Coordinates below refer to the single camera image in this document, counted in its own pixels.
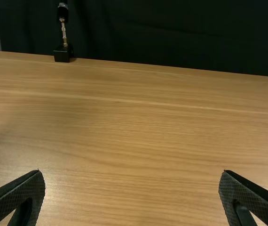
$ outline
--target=black fabric backdrop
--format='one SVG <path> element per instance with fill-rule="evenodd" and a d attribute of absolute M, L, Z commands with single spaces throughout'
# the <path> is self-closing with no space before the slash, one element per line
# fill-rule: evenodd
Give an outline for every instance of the black fabric backdrop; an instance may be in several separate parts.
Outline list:
<path fill-rule="evenodd" d="M 59 0 L 0 0 L 4 51 L 61 42 Z M 75 57 L 268 76 L 268 1 L 70 0 Z"/>

